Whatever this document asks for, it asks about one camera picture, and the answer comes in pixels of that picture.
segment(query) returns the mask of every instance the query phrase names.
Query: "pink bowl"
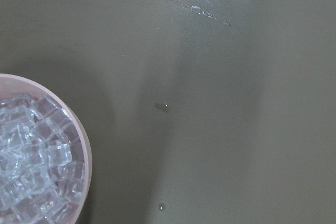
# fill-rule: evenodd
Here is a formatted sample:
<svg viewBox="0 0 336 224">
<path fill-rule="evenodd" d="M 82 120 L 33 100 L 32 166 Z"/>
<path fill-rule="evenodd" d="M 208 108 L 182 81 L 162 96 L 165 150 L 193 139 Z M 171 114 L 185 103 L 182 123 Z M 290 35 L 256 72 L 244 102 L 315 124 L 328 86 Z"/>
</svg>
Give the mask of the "pink bowl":
<svg viewBox="0 0 336 224">
<path fill-rule="evenodd" d="M 46 95 L 51 96 L 68 112 L 69 117 L 72 119 L 73 124 L 77 129 L 80 141 L 82 143 L 84 153 L 84 164 L 85 164 L 83 196 L 78 204 L 78 207 L 69 215 L 69 217 L 65 221 L 66 223 L 69 224 L 75 224 L 83 208 L 86 196 L 88 194 L 92 175 L 92 153 L 89 138 L 84 130 L 84 127 L 79 121 L 78 117 L 74 114 L 74 112 L 61 99 L 59 99 L 54 93 L 52 93 L 47 88 L 36 83 L 35 81 L 31 81 L 29 79 L 20 76 L 0 73 L 0 99 L 9 98 L 11 95 L 15 93 L 28 93 L 34 99 L 39 99 Z"/>
</svg>

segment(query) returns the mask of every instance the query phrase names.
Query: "water spill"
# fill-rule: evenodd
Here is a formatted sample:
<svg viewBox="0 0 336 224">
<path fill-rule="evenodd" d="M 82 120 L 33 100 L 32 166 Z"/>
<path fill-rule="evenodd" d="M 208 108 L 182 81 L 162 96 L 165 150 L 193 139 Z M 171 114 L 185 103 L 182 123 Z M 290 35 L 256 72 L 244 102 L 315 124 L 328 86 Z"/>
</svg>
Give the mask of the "water spill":
<svg viewBox="0 0 336 224">
<path fill-rule="evenodd" d="M 166 103 L 156 103 L 155 104 L 155 107 L 158 109 L 158 110 L 162 110 L 163 112 L 169 112 L 170 110 L 170 106 Z"/>
<path fill-rule="evenodd" d="M 165 205 L 164 203 L 160 203 L 160 204 L 159 204 L 159 210 L 160 210 L 160 211 L 164 211 L 164 210 L 166 210 L 166 205 Z"/>
<path fill-rule="evenodd" d="M 182 9 L 187 9 L 190 12 L 196 15 L 201 15 L 206 18 L 212 19 L 214 22 L 225 25 L 231 26 L 229 22 L 227 22 L 223 17 L 216 16 L 212 13 L 212 7 L 214 6 L 213 0 L 158 0 L 162 2 L 170 2 L 175 5 L 175 7 L 179 7 Z"/>
</svg>

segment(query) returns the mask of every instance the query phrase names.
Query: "ice cube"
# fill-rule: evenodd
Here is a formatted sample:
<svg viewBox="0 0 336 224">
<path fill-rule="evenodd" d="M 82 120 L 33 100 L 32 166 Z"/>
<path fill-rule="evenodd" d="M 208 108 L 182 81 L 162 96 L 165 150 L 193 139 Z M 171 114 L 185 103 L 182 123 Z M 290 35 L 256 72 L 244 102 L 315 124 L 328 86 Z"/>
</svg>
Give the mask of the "ice cube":
<svg viewBox="0 0 336 224">
<path fill-rule="evenodd" d="M 55 145 L 55 141 L 59 141 L 63 144 L 70 144 L 69 139 L 67 136 L 65 136 L 62 132 L 60 133 L 55 133 L 51 136 L 49 142 L 47 145 Z"/>
<path fill-rule="evenodd" d="M 80 142 L 76 127 L 72 122 L 63 128 L 63 133 L 68 137 L 70 143 Z"/>
<path fill-rule="evenodd" d="M 76 180 L 60 180 L 58 182 L 57 191 L 67 202 L 78 204 L 83 192 L 83 182 Z"/>
<path fill-rule="evenodd" d="M 0 187 L 0 210 L 5 211 L 13 204 L 13 198 L 8 197 L 4 187 Z"/>
<path fill-rule="evenodd" d="M 25 186 L 28 195 L 40 194 L 47 187 L 56 187 L 45 166 L 32 167 L 25 171 L 19 179 Z"/>
<path fill-rule="evenodd" d="M 53 130 L 43 121 L 38 122 L 35 127 L 30 131 L 30 136 L 38 137 L 48 142 L 53 136 Z"/>
<path fill-rule="evenodd" d="M 80 142 L 71 144 L 70 149 L 73 161 L 84 161 L 83 147 Z"/>
<path fill-rule="evenodd" d="M 61 210 L 53 216 L 55 223 L 63 224 L 67 216 L 72 212 L 73 207 L 70 205 L 64 205 Z"/>
<path fill-rule="evenodd" d="M 42 140 L 38 136 L 28 135 L 27 143 L 29 143 L 29 144 L 40 144 L 40 143 L 44 143 L 44 140 Z"/>
<path fill-rule="evenodd" d="M 6 150 L 0 152 L 0 176 L 6 177 L 19 174 L 22 168 L 22 157 L 18 153 Z"/>
<path fill-rule="evenodd" d="M 54 216 L 66 204 L 53 188 L 47 188 L 43 193 L 36 196 L 34 203 L 47 217 Z"/>
<path fill-rule="evenodd" d="M 62 166 L 53 166 L 48 168 L 49 177 L 53 182 L 56 182 L 60 179 L 59 167 Z"/>
<path fill-rule="evenodd" d="M 24 224 L 33 224 L 39 217 L 40 211 L 32 198 L 28 197 L 12 206 L 16 217 Z"/>
<path fill-rule="evenodd" d="M 57 109 L 52 115 L 46 118 L 47 124 L 55 131 L 71 123 L 68 113 L 64 109 Z"/>
<path fill-rule="evenodd" d="M 23 158 L 27 165 L 40 166 L 47 162 L 47 154 L 44 143 L 27 144 L 21 148 Z"/>
<path fill-rule="evenodd" d="M 25 107 L 28 107 L 31 102 L 32 102 L 32 97 L 27 94 L 27 93 L 17 93 L 17 94 L 13 94 L 13 96 L 11 97 L 11 107 L 17 107 L 20 105 L 24 105 Z"/>
<path fill-rule="evenodd" d="M 18 125 L 24 125 L 29 128 L 35 125 L 34 115 L 24 105 L 6 110 L 6 115 L 6 123 L 4 123 L 2 127 L 6 129 L 7 132 L 11 132 Z"/>
<path fill-rule="evenodd" d="M 51 97 L 42 97 L 38 101 L 33 102 L 29 108 L 36 117 L 41 120 L 42 118 L 51 115 L 57 108 L 59 108 L 59 105 Z"/>
<path fill-rule="evenodd" d="M 13 179 L 4 186 L 4 195 L 10 204 L 15 204 L 25 198 L 27 191 L 19 179 Z"/>
<path fill-rule="evenodd" d="M 58 168 L 61 179 L 77 179 L 84 181 L 84 163 L 71 162 Z"/>
<path fill-rule="evenodd" d="M 72 155 L 70 145 L 61 141 L 54 141 L 53 145 L 48 146 L 49 166 L 66 165 L 71 162 Z"/>
<path fill-rule="evenodd" d="M 19 148 L 27 143 L 29 128 L 18 125 L 10 133 L 3 134 L 3 138 L 7 138 L 8 148 Z"/>
</svg>

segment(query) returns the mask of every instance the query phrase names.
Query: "gray surface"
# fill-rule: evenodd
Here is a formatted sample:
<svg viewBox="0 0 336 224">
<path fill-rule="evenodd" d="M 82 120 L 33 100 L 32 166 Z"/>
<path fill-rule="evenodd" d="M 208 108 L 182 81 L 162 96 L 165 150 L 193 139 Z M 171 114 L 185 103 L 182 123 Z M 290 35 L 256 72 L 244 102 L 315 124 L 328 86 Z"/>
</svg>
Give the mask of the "gray surface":
<svg viewBox="0 0 336 224">
<path fill-rule="evenodd" d="M 335 223 L 335 0 L 0 5 L 0 72 L 90 137 L 79 223 Z"/>
</svg>

